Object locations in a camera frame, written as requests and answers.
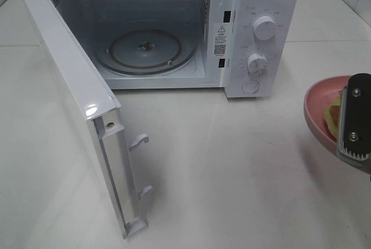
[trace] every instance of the screw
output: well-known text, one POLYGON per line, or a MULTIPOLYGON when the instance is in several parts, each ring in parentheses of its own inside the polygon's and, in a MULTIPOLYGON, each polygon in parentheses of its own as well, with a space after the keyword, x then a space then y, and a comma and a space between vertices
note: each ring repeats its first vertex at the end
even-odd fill
POLYGON ((106 125, 106 128, 107 128, 107 129, 111 129, 111 128, 113 128, 114 126, 115 126, 114 123, 108 123, 108 124, 106 125))
POLYGON ((352 96, 359 97, 360 95, 361 95, 361 90, 359 90, 358 88, 353 89, 352 96))
POLYGON ((352 142, 358 141, 358 135, 356 132, 350 132, 350 134, 348 135, 348 138, 352 142))

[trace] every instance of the qr code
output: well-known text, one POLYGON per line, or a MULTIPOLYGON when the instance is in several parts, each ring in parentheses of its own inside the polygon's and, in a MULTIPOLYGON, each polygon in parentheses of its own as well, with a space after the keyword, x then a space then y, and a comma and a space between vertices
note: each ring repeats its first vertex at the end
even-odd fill
POLYGON ((215 45, 214 55, 224 55, 226 47, 227 47, 227 45, 215 45))

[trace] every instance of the warning label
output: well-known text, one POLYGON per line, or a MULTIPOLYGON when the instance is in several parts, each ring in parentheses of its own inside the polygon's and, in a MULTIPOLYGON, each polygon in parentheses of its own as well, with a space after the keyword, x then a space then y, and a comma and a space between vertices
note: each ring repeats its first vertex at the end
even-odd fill
POLYGON ((214 25, 214 56, 224 57, 227 54, 229 38, 231 35, 228 23, 217 23, 214 25))

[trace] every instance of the control panel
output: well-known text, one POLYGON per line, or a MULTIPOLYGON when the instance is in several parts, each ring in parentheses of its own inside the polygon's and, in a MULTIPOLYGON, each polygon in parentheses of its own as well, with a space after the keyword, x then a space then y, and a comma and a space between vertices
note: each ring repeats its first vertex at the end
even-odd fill
POLYGON ((296 0, 241 0, 227 97, 271 94, 296 0))

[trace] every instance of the white countertop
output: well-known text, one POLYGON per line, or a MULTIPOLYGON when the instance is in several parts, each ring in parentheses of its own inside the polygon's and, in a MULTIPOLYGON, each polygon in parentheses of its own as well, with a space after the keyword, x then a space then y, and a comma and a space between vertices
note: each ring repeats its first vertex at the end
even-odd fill
POLYGON ((270 98, 116 91, 150 225, 123 240, 57 99, 22 0, 0 8, 0 248, 371 248, 369 176, 309 131, 316 81, 371 73, 371 28, 341 0, 298 0, 270 98))

